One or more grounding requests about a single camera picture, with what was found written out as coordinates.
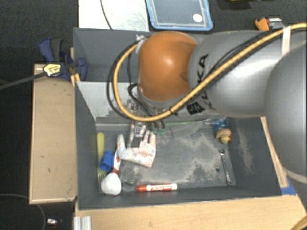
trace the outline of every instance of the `blue lid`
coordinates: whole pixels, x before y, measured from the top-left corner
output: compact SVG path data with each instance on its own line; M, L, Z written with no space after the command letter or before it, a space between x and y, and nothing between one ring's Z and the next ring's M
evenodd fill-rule
M156 29L209 31L207 0L146 0L150 22Z

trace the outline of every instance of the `gray bin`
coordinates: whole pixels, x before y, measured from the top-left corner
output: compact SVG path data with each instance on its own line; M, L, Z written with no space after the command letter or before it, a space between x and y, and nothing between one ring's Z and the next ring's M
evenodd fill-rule
M172 133L174 127L186 124L165 120L164 136L158 137L157 155L153 167L141 168L139 183L178 183L172 192L145 192L126 190L118 196L104 195L97 180L96 134L105 134L105 150L114 151L118 134L126 140L130 121L116 116L106 100L106 75L117 55L134 40L136 32L74 29L75 58L85 57L88 64L86 82L75 88L77 135L78 206L80 210L113 207L137 207L161 204L179 204L246 197L278 196L281 190L272 163L261 121L227 119L232 130L232 141L223 145L214 138L212 125L199 125L194 134ZM136 56L132 57L133 79L137 79ZM127 79L121 77L120 89L125 91ZM129 101L121 94L123 101ZM226 150L226 176L218 153Z

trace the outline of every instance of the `yellow tag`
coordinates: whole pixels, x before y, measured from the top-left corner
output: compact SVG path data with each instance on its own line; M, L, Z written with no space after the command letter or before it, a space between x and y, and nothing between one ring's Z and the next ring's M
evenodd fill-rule
M61 74L61 65L60 64L48 64L43 68L44 72L48 77L57 77Z

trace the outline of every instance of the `dust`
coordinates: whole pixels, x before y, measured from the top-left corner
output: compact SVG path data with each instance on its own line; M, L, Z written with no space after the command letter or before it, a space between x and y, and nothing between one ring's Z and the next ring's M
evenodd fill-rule
M212 135L211 129L174 138L166 132L158 139L157 157L150 170L142 169L144 184L177 183L182 187L215 186L225 182L225 175L218 173L223 145Z
M243 162L245 165L245 169L247 173L253 173L254 165L253 165L253 156L250 151L250 146L246 139L246 134L243 129L240 128L239 124L237 124L237 133L239 136L239 146L238 150L243 158Z

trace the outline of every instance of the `robotic arm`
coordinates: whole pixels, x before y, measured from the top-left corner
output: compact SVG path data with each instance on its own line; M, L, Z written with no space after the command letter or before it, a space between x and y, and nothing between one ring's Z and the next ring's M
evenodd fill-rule
M283 50L287 40L282 38L283 29L215 33L203 40L183 33L155 34L141 46L138 93L160 114L136 116L118 95L120 65L138 43L114 70L115 99L126 116L143 122L163 119L183 106L190 106L191 115L208 111L235 118L265 115L288 176L307 184L306 23L290 29L288 53Z

